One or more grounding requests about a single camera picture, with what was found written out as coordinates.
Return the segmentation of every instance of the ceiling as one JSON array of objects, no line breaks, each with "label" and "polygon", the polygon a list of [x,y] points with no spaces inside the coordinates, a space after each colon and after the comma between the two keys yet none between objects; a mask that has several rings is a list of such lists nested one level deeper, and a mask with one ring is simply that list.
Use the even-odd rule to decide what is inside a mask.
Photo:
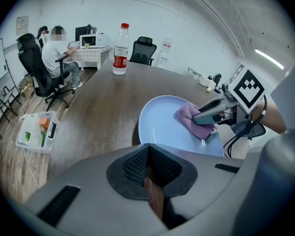
[{"label": "ceiling", "polygon": [[236,55],[254,59],[255,48],[287,70],[295,64],[295,26],[277,0],[194,0],[219,23]]}]

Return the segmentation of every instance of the blue plate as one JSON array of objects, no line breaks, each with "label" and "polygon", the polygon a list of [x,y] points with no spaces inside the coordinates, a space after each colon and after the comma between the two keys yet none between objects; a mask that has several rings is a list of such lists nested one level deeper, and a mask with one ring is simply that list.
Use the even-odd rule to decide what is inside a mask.
[{"label": "blue plate", "polygon": [[223,144],[218,133],[201,140],[178,119],[175,112],[186,102],[189,101],[167,95],[150,100],[142,109],[139,118],[141,144],[163,144],[195,153],[223,157]]}]

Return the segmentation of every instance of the plastic water bottle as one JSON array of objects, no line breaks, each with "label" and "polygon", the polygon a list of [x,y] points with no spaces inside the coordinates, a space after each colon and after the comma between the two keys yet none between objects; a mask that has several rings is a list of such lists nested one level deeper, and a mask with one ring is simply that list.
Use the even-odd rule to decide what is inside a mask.
[{"label": "plastic water bottle", "polygon": [[118,75],[125,74],[129,50],[129,24],[122,23],[120,32],[115,38],[113,72]]}]

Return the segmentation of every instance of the jeans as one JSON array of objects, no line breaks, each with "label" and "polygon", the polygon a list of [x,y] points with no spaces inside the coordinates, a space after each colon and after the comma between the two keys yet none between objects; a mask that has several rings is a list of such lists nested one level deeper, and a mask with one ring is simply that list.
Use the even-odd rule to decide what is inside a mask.
[{"label": "jeans", "polygon": [[77,62],[63,63],[63,72],[71,72],[73,86],[76,86],[80,82],[79,65]]}]

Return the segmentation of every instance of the pink cloth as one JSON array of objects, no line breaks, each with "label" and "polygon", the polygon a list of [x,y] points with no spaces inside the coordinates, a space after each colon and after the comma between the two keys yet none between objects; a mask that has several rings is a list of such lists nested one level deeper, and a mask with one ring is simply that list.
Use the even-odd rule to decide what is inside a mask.
[{"label": "pink cloth", "polygon": [[192,121],[192,117],[199,114],[199,110],[191,103],[186,103],[176,111],[176,115],[180,121],[190,130],[192,134],[200,139],[206,139],[213,132],[213,124],[196,125]]}]

